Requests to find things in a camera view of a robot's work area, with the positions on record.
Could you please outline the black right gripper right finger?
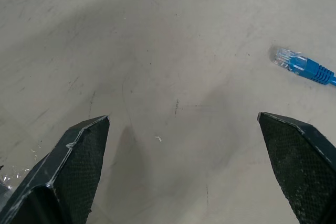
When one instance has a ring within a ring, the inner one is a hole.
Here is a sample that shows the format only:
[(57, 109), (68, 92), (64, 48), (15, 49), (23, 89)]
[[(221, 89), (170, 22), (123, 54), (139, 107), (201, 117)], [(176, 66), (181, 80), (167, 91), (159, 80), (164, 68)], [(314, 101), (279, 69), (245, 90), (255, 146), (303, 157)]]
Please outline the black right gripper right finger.
[(260, 112), (275, 178), (300, 223), (335, 223), (335, 147), (313, 125)]

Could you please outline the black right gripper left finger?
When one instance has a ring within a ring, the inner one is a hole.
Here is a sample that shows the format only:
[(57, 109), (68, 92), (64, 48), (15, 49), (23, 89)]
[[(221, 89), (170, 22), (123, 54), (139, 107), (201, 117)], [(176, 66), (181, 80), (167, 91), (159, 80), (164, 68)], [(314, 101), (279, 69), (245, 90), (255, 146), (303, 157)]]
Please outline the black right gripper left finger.
[(107, 115), (70, 127), (1, 209), (1, 223), (86, 223), (101, 176)]

